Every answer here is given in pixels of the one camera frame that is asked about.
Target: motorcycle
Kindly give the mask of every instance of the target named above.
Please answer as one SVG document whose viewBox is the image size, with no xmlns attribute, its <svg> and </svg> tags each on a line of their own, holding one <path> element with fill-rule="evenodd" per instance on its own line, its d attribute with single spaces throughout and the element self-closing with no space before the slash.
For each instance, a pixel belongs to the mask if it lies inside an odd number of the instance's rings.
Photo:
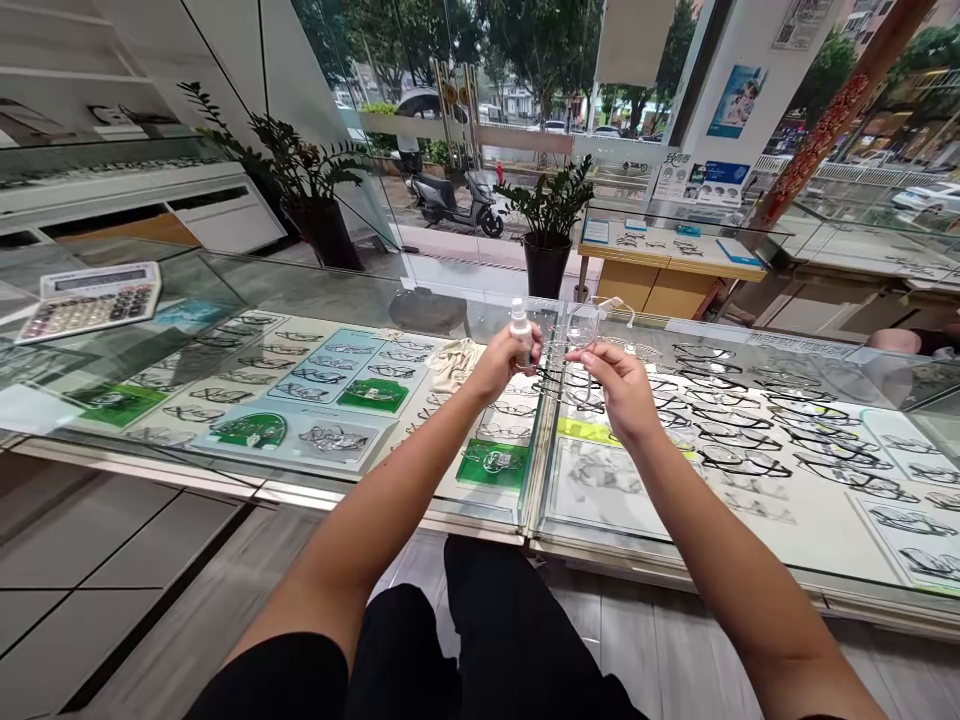
<svg viewBox="0 0 960 720">
<path fill-rule="evenodd" d="M 503 218 L 491 210 L 496 204 L 492 192 L 496 175 L 492 171 L 468 170 L 465 173 L 471 198 L 470 208 L 466 209 L 457 204 L 452 182 L 423 171 L 419 153 L 394 151 L 393 162 L 408 192 L 416 196 L 417 207 L 427 221 L 427 227 L 447 220 L 458 225 L 479 227 L 487 237 L 498 238 L 503 234 Z"/>
</svg>

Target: spray bottle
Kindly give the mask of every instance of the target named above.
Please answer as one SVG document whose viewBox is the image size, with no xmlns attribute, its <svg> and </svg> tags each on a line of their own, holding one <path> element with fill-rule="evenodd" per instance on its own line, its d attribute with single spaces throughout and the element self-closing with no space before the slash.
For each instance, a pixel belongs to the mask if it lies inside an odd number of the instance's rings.
<svg viewBox="0 0 960 720">
<path fill-rule="evenodd" d="M 523 350 L 517 353 L 517 367 L 533 366 L 533 328 L 527 320 L 527 309 L 523 298 L 514 298 L 510 308 L 510 334 L 523 344 Z"/>
</svg>

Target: calculator display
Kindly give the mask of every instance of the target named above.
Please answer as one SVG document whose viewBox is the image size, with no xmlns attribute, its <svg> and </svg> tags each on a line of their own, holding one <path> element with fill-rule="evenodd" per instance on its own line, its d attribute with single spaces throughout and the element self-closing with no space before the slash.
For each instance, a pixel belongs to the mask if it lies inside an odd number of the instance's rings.
<svg viewBox="0 0 960 720">
<path fill-rule="evenodd" d="M 62 280 L 54 284 L 54 289 L 60 290 L 79 290 L 80 288 L 93 287 L 94 285 L 108 285 L 110 283 L 129 282 L 130 280 L 143 280 L 147 277 L 146 270 L 129 270 L 122 273 L 113 273 L 112 275 L 94 275 L 92 277 L 77 278 L 76 280 Z"/>
</svg>

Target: potted plant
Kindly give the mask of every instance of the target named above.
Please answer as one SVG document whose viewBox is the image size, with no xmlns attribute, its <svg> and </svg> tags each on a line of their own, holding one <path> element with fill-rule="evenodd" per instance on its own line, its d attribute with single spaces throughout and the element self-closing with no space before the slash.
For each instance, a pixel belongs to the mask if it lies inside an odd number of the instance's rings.
<svg viewBox="0 0 960 720">
<path fill-rule="evenodd" d="M 219 108 L 202 92 L 199 83 L 181 83 L 179 87 L 200 106 L 205 119 L 220 129 L 199 131 L 240 160 L 253 175 L 267 178 L 272 192 L 280 199 L 286 217 L 326 267 L 363 272 L 364 267 L 340 213 L 334 188 L 342 182 L 360 185 L 363 178 L 355 170 L 365 167 L 358 159 L 363 148 L 351 142 L 331 145 L 329 150 L 304 142 L 292 125 L 269 115 L 251 115 L 250 127 L 272 157 L 265 158 L 244 147 L 220 119 Z"/>
<path fill-rule="evenodd" d="M 542 174 L 533 191 L 497 185 L 497 192 L 510 201 L 510 209 L 523 215 L 530 225 L 530 232 L 521 240 L 530 295 L 560 297 L 563 271 L 573 244 L 570 230 L 580 209 L 593 197 L 593 183 L 586 179 L 592 161 L 593 156 L 587 155 L 579 165 L 571 162 L 550 180 L 546 173 Z"/>
</svg>

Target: person's left hand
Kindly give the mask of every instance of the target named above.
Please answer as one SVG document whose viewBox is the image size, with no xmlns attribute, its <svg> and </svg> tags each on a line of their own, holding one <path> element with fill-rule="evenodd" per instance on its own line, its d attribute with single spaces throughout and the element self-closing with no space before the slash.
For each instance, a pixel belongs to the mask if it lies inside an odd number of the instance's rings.
<svg viewBox="0 0 960 720">
<path fill-rule="evenodd" d="M 540 334 L 540 326 L 536 323 L 530 323 L 533 329 L 533 350 L 531 352 L 532 364 L 529 368 L 522 370 L 524 375 L 532 376 L 536 374 L 535 365 L 540 362 L 540 347 L 543 336 Z M 470 377 L 463 384 L 464 388 L 470 388 L 476 392 L 485 404 L 490 404 L 503 392 L 503 389 L 510 382 L 510 378 L 515 373 L 521 372 L 517 367 L 517 355 L 524 352 L 523 344 L 510 334 L 510 326 L 503 328 L 493 336 L 493 339 L 487 344 L 487 349 L 480 356 L 480 361 L 470 373 Z"/>
</svg>

